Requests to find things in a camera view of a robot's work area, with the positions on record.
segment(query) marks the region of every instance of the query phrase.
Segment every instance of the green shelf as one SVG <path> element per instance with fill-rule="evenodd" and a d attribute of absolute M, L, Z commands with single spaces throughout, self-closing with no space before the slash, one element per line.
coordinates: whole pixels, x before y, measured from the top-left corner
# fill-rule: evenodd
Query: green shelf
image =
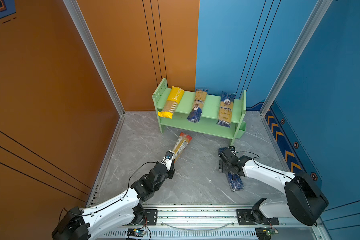
<path fill-rule="evenodd" d="M 158 111 L 163 109 L 170 91 L 171 89 L 168 88 L 167 80 L 163 78 L 152 95 L 156 115 Z M 162 126 L 176 127 L 228 138 L 232 140 L 231 145 L 233 145 L 235 139 L 240 138 L 246 129 L 246 123 L 243 121 L 246 113 L 246 92 L 244 91 L 241 99 L 235 99 L 235 102 L 233 103 L 231 127 L 223 127 L 216 124 L 220 108 L 220 99 L 221 97 L 219 96 L 207 94 L 200 122 L 189 122 L 187 116 L 191 111 L 193 101 L 195 100 L 195 93 L 185 91 L 172 119 L 157 116 L 160 132 L 163 133 Z"/>

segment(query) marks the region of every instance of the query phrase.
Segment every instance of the marble floor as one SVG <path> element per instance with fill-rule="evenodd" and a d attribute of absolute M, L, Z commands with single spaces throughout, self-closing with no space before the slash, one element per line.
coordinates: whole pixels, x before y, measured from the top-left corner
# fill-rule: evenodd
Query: marble floor
<path fill-rule="evenodd" d="M 284 170 L 262 123 L 259 112 L 248 111 L 244 117 L 247 131 L 236 139 L 236 151 L 258 154 L 259 162 Z M 127 189 L 130 175 L 145 162 L 156 162 L 172 150 L 181 132 L 193 137 L 175 163 L 173 179 L 167 179 L 160 190 L 145 203 L 242 203 L 254 204 L 260 198 L 279 198 L 281 192 L 258 180 L 241 177 L 244 189 L 232 192 L 226 175 L 218 172 L 217 150 L 227 147 L 229 139 L 173 127 L 160 133 L 155 112 L 126 112 L 125 121 L 112 158 L 101 183 L 96 202 L 103 202 Z M 130 184 L 148 174 L 154 164 L 146 164 Z"/>

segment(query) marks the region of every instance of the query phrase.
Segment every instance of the chevron pattern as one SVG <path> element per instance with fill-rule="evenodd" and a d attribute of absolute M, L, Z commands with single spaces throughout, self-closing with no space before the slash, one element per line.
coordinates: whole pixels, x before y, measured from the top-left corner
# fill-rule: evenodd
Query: chevron pattern
<path fill-rule="evenodd" d="M 269 109 L 267 114 L 264 116 L 268 126 L 273 134 L 273 137 L 275 138 L 278 147 L 280 151 L 285 156 L 285 161 L 287 162 L 287 165 L 291 172 L 300 172 L 303 171 L 301 167 L 301 163 L 298 160 L 295 151 L 293 150 L 293 147 L 291 146 L 290 142 L 286 138 L 283 129 L 280 127 L 277 119 L 275 118 L 273 112 Z"/>

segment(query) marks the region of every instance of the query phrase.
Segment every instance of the orange wall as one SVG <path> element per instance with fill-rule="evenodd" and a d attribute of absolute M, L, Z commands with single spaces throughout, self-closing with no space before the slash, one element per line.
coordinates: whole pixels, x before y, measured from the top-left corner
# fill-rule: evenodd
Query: orange wall
<path fill-rule="evenodd" d="M 199 0 L 78 3 L 126 111 L 154 110 L 164 77 L 195 90 Z"/>
<path fill-rule="evenodd" d="M 0 239 L 50 239 L 63 207 L 86 204 L 118 118 L 64 3 L 16 1 L 0 19 L 0 131 L 61 170 L 0 132 L 19 156 L 0 147 Z"/>

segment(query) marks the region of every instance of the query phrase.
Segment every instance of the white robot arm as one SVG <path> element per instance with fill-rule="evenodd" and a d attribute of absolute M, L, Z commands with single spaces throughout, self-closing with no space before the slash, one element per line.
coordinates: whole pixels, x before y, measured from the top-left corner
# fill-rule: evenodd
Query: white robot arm
<path fill-rule="evenodd" d="M 163 160 L 156 162 L 149 174 L 143 175 L 116 197 L 90 208 L 80 210 L 74 207 L 68 210 L 52 232 L 52 238 L 54 240 L 96 239 L 110 229 L 129 223 L 141 223 L 144 216 L 141 203 L 150 199 L 165 179 L 172 179 L 175 173 L 174 158 L 174 152 L 167 151 Z"/>
<path fill-rule="evenodd" d="M 257 179 L 285 196 L 280 199 L 260 199 L 252 207 L 256 223 L 265 223 L 274 217 L 295 217 L 301 223 L 312 226 L 328 206 L 327 198 L 307 173 L 281 171 L 247 156 L 238 158 L 234 152 L 234 147 L 229 147 L 218 154 L 222 172 Z"/>
<path fill-rule="evenodd" d="M 256 223 L 266 223 L 273 217 L 295 217 L 303 224 L 312 226 L 328 206 L 328 200 L 305 172 L 294 174 L 260 164 L 247 156 L 238 158 L 230 148 L 219 153 L 222 172 L 257 179 L 285 195 L 281 199 L 260 199 L 251 212 Z M 90 208 L 70 209 L 53 231 L 52 238 L 96 239 L 113 228 L 142 223 L 144 208 L 141 203 L 150 199 L 165 179 L 172 179 L 175 173 L 173 159 L 174 152 L 167 151 L 163 160 L 156 162 L 149 174 L 143 175 L 123 193 Z"/>

